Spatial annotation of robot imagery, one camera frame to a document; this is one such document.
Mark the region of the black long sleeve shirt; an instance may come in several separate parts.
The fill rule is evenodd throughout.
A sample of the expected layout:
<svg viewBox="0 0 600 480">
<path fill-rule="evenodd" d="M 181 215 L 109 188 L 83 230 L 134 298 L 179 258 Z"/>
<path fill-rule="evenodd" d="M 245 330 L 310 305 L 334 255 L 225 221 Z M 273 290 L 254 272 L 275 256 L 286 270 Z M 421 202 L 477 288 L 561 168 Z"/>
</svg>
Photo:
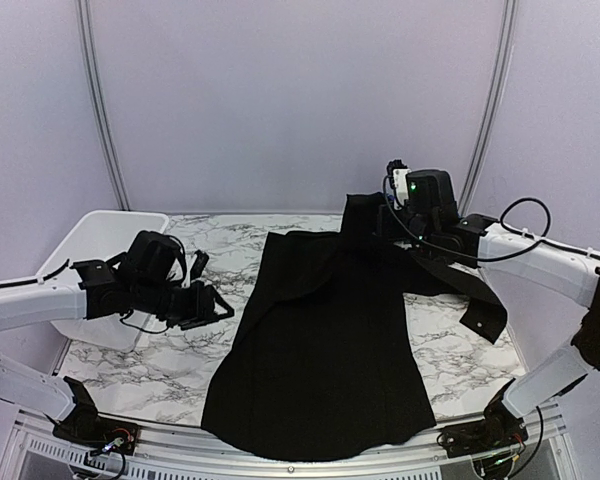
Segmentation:
<svg viewBox="0 0 600 480">
<path fill-rule="evenodd" d="M 462 295 L 462 322 L 489 341 L 507 323 L 478 278 L 376 235 L 381 194 L 347 198 L 336 232 L 270 233 L 202 428 L 254 455 L 346 459 L 435 425 L 412 354 L 406 294 Z"/>
</svg>

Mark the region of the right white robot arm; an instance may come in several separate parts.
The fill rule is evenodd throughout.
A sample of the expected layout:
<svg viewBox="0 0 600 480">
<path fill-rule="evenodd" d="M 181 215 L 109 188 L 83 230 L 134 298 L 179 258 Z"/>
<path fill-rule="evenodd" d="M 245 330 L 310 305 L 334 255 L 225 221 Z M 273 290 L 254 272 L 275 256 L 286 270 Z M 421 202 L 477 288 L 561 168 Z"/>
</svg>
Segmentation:
<svg viewBox="0 0 600 480">
<path fill-rule="evenodd" d="M 570 246 L 509 226 L 503 217 L 461 216 L 451 179 L 439 169 L 412 171 L 400 161 L 382 181 L 387 213 L 418 253 L 431 260 L 499 271 L 557 292 L 586 308 L 571 340 L 513 380 L 491 401 L 475 430 L 486 448 L 514 431 L 514 419 L 600 371 L 600 252 Z"/>
</svg>

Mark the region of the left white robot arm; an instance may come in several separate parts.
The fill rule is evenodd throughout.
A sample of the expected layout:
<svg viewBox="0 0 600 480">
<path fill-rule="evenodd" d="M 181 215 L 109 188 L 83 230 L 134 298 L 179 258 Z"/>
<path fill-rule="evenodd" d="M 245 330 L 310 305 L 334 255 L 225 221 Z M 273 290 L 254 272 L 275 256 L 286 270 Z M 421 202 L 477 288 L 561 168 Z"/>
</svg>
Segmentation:
<svg viewBox="0 0 600 480">
<path fill-rule="evenodd" d="M 67 260 L 38 277 L 0 283 L 0 332 L 57 320 L 90 321 L 137 312 L 182 331 L 234 316 L 234 309 L 200 277 L 202 251 L 188 265 L 171 235 L 140 231 L 125 252 L 108 260 Z M 79 381 L 59 379 L 0 355 L 0 400 L 37 410 L 86 445 L 105 438 L 106 423 Z"/>
</svg>

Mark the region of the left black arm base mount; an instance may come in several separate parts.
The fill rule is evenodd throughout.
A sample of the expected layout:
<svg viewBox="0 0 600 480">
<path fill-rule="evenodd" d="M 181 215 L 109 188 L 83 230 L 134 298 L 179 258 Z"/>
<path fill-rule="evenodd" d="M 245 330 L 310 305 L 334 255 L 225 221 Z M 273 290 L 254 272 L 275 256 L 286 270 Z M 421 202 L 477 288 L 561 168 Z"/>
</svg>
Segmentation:
<svg viewBox="0 0 600 480">
<path fill-rule="evenodd" d="M 53 435 L 96 451 L 105 451 L 111 445 L 124 455 L 132 455 L 136 448 L 139 425 L 98 414 L 78 413 L 62 421 L 53 421 Z"/>
</svg>

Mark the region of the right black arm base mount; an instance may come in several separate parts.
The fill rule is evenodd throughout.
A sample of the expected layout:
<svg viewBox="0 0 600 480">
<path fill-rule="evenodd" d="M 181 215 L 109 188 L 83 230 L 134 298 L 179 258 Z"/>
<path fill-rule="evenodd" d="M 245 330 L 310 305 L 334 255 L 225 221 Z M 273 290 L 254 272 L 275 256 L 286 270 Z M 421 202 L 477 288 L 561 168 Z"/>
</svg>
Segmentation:
<svg viewBox="0 0 600 480">
<path fill-rule="evenodd" d="M 504 420 L 498 416 L 448 425 L 436 439 L 449 458 L 522 446 L 527 440 L 528 432 L 521 419 Z"/>
</svg>

